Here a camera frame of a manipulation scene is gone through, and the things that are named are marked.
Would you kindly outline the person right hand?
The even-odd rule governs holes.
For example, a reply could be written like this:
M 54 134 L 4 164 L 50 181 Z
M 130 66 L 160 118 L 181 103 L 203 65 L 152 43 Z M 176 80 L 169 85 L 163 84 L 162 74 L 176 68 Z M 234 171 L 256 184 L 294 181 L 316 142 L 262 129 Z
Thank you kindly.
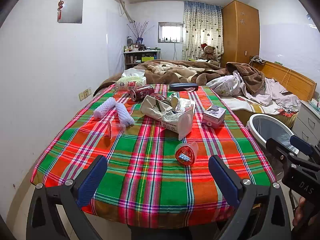
M 295 215 L 292 221 L 292 225 L 296 227 L 299 221 L 304 217 L 306 213 L 306 203 L 308 201 L 304 197 L 299 198 L 298 207 L 296 208 Z

